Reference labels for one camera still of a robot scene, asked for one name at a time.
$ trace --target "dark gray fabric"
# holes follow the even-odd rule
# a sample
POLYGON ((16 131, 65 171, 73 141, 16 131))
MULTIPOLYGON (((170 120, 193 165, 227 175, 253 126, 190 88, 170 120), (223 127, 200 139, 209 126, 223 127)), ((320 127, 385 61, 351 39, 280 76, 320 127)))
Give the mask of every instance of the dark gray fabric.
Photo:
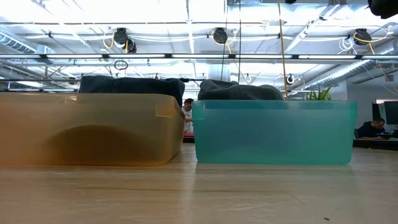
POLYGON ((270 85, 238 85, 218 80, 200 84, 198 100, 283 100, 280 91, 270 85))
POLYGON ((176 78, 112 78, 104 75, 84 76, 80 93, 156 93, 174 96, 182 106, 185 84, 176 78))

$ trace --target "man sitting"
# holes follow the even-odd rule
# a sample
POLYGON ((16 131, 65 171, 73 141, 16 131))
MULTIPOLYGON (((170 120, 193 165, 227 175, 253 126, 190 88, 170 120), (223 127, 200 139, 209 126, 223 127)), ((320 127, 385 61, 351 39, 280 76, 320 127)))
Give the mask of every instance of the man sitting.
POLYGON ((358 137, 362 139, 383 139, 377 136, 377 134, 381 134, 385 131, 383 128, 384 123, 385 121, 382 118, 365 122, 362 127, 358 129, 358 137))

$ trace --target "ceiling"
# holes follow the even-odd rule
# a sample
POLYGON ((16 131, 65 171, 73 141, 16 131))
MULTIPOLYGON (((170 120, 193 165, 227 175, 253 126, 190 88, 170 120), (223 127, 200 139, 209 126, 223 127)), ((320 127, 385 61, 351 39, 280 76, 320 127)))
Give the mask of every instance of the ceiling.
MULTIPOLYGON (((224 0, 13 0, 2 1, 0 7, 0 29, 32 45, 44 45, 57 54, 120 54, 123 50, 113 45, 112 33, 118 27, 127 32, 137 46, 137 53, 184 53, 184 54, 228 54, 224 45, 214 43, 211 33, 216 27, 224 27, 229 36, 232 54, 281 54, 278 5, 252 4, 255 1, 239 1, 226 5, 224 0)), ((398 17, 382 20, 371 14, 367 1, 356 4, 329 6, 328 1, 311 1, 308 4, 283 4, 281 18, 285 49, 289 54, 355 54, 352 50, 343 51, 342 41, 357 28, 366 28, 372 38, 386 35, 387 26, 391 33, 387 38, 374 43, 375 48, 395 38, 398 17)), ((355 45, 358 54, 371 54, 368 46, 355 45)), ((0 45, 1 54, 20 52, 0 45)), ((44 73, 44 66, 34 66, 35 62, 10 60, 16 65, 30 64, 28 69, 44 73)), ((69 60, 57 60, 58 64, 69 64, 57 71, 60 66, 46 65, 53 77, 80 77, 108 75, 99 60, 79 60, 78 63, 91 66, 71 66, 69 60)), ((170 60, 153 59, 130 60, 127 77, 207 77, 214 64, 220 60, 170 60)), ((290 63, 286 73, 309 81, 339 63, 290 63)), ((228 62, 225 69, 231 79, 237 78, 238 65, 228 62)), ((264 63, 259 61, 241 64, 241 72, 250 79, 251 85, 274 85, 283 87, 283 67, 280 61, 264 63)), ((196 88, 189 83, 187 88, 196 88)))

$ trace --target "plastic bin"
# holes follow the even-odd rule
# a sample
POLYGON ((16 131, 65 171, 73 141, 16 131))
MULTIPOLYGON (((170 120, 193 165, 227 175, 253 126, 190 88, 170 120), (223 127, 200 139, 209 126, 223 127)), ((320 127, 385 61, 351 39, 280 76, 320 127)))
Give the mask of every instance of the plastic bin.
POLYGON ((0 165, 157 166, 180 150, 172 96, 0 94, 0 165))
POLYGON ((347 164, 356 102, 201 100, 193 104, 198 162, 347 164))

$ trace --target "dark shirt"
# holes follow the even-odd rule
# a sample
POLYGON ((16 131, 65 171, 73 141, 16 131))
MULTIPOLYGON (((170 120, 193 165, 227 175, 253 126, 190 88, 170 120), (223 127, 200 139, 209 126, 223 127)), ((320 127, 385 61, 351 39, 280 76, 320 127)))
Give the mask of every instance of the dark shirt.
POLYGON ((385 130, 384 128, 382 129, 376 129, 371 126, 371 121, 363 123, 362 127, 358 129, 358 137, 363 138, 363 137, 369 137, 369 138, 374 138, 376 137, 377 134, 383 133, 385 130))

